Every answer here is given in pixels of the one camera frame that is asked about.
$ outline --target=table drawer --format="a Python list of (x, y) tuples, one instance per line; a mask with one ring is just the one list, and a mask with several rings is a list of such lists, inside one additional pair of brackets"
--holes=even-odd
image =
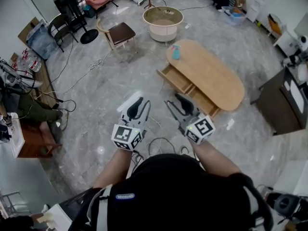
[(157, 73), (178, 92), (186, 93), (193, 86), (192, 82), (171, 65), (162, 71), (157, 70)]
[(206, 95), (204, 95), (196, 86), (193, 86), (187, 93), (194, 99), (198, 107), (207, 115), (214, 117), (220, 110)]

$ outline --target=fiducial marker cube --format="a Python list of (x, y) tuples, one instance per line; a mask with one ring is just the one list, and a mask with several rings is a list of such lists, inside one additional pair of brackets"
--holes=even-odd
[(111, 140), (116, 147), (133, 151), (137, 144), (143, 139), (142, 133), (138, 128), (131, 128), (115, 124)]
[(211, 118), (208, 115), (203, 115), (197, 121), (186, 127), (185, 135), (196, 144), (201, 144), (206, 141), (215, 130)]

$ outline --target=oval wooden table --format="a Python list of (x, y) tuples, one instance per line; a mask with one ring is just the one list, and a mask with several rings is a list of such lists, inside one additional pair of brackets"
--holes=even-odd
[(168, 66), (158, 74), (177, 91), (192, 97), (206, 114), (214, 117), (218, 111), (235, 110), (244, 98), (240, 78), (220, 59), (196, 41), (184, 39), (180, 59), (172, 58), (172, 46), (167, 49)]

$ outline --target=blue spray bottle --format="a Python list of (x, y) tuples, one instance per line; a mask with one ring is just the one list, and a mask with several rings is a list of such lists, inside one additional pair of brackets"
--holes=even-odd
[(180, 45), (174, 44), (172, 49), (174, 49), (173, 54), (172, 54), (172, 58), (175, 59), (175, 60), (180, 59)]

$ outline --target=green pants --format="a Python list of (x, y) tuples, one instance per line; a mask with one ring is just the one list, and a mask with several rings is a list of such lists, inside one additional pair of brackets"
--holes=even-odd
[(25, 119), (31, 119), (39, 122), (53, 122), (58, 120), (62, 115), (60, 111), (52, 110), (48, 105), (42, 102), (36, 100), (33, 101), (28, 94), (20, 95), (17, 114), (19, 117), (26, 116)]

